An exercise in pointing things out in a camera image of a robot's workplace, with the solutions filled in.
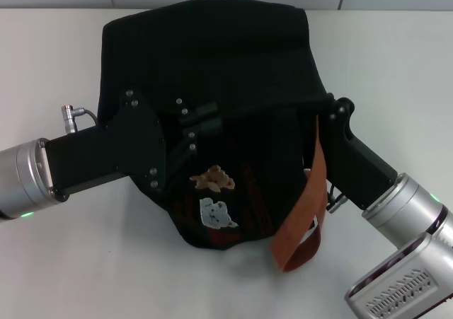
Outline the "black bear-patch food bag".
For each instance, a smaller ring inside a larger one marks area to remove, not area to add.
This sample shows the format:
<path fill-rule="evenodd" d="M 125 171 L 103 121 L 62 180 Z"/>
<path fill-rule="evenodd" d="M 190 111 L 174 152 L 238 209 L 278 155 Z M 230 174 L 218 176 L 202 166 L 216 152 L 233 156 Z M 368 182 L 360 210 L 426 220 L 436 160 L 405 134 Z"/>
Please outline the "black bear-patch food bag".
<path fill-rule="evenodd" d="M 114 20 L 102 35 L 101 124 L 128 90 L 158 113 L 167 152 L 182 138 L 167 112 L 177 98 L 219 108 L 223 131 L 198 140 L 182 173 L 160 193 L 138 188 L 188 244 L 226 250 L 269 238 L 283 272 L 315 256 L 328 200 L 320 137 L 327 92 L 304 10 L 191 0 Z"/>

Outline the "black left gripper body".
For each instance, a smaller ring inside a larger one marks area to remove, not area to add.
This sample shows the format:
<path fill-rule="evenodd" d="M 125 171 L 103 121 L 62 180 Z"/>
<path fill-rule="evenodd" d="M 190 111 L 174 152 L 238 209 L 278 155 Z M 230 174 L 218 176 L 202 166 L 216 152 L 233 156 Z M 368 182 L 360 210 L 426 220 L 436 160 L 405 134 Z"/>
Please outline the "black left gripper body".
<path fill-rule="evenodd" d="M 50 140 L 45 149 L 58 197 L 127 176 L 145 192 L 160 192 L 166 184 L 164 132 L 140 91 L 121 95 L 105 124 Z"/>

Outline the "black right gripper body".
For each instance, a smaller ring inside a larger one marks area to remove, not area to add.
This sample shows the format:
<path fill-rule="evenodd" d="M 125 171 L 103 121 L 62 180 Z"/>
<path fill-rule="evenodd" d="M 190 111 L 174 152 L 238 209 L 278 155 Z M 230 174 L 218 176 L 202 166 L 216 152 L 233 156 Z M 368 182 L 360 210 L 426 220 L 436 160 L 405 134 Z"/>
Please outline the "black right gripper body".
<path fill-rule="evenodd" d="M 359 209 L 377 201 L 398 173 L 350 131 L 349 115 L 326 118 L 328 181 Z"/>

